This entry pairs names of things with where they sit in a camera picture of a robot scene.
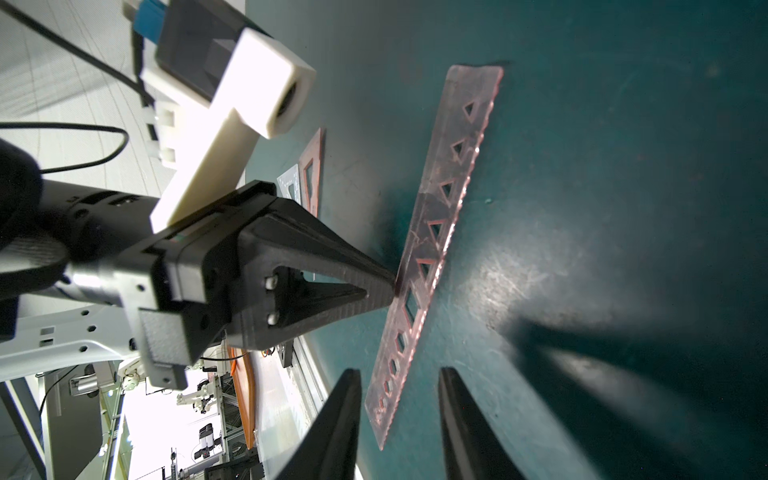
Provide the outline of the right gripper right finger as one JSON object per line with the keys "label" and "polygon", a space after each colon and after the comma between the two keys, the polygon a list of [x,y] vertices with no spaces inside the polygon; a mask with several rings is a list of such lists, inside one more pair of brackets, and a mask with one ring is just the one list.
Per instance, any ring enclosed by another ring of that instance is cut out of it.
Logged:
{"label": "right gripper right finger", "polygon": [[444,465],[448,479],[524,479],[453,367],[438,380]]}

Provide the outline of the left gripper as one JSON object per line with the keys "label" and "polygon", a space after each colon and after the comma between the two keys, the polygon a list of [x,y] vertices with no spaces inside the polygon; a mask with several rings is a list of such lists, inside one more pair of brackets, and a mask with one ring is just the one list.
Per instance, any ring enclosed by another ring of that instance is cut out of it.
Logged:
{"label": "left gripper", "polygon": [[154,234],[156,202],[66,194],[65,296],[122,308],[157,387],[185,389],[186,368],[228,324],[231,345],[266,350],[394,298],[392,271],[272,183],[252,181]]}

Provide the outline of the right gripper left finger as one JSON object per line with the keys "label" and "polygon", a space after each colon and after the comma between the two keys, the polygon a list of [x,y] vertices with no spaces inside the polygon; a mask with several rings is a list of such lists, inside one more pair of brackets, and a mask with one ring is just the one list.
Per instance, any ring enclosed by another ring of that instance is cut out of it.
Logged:
{"label": "right gripper left finger", "polygon": [[346,369],[277,479],[354,479],[361,376]]}

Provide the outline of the clear small triangle ruler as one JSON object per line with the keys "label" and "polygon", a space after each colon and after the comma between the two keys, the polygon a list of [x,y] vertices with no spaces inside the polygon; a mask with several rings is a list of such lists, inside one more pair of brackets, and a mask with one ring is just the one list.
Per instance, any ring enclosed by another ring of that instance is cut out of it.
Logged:
{"label": "clear small triangle ruler", "polygon": [[277,178],[280,196],[302,205],[302,188],[299,165],[294,164]]}

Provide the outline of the brown tall triangle ruler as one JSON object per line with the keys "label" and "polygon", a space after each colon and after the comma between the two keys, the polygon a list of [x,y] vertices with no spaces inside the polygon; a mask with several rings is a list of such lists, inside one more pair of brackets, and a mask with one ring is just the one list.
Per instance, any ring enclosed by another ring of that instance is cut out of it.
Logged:
{"label": "brown tall triangle ruler", "polygon": [[324,138],[325,129],[319,128],[298,162],[302,205],[315,217],[319,216]]}

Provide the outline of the brown stencil ruler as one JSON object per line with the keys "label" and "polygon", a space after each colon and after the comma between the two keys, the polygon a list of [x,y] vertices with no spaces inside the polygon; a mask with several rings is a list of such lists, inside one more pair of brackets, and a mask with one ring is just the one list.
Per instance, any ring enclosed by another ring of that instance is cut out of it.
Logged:
{"label": "brown stencil ruler", "polygon": [[387,438],[424,329],[499,92],[500,66],[448,70],[364,400],[379,448]]}

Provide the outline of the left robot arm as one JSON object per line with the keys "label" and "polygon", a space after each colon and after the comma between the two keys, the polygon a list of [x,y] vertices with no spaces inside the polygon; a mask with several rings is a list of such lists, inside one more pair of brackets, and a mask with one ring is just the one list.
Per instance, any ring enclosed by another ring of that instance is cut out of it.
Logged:
{"label": "left robot arm", "polygon": [[394,276],[269,182],[153,232],[152,197],[46,180],[1,145],[1,337],[24,294],[121,308],[152,384],[182,390],[217,339],[265,350],[387,307]]}

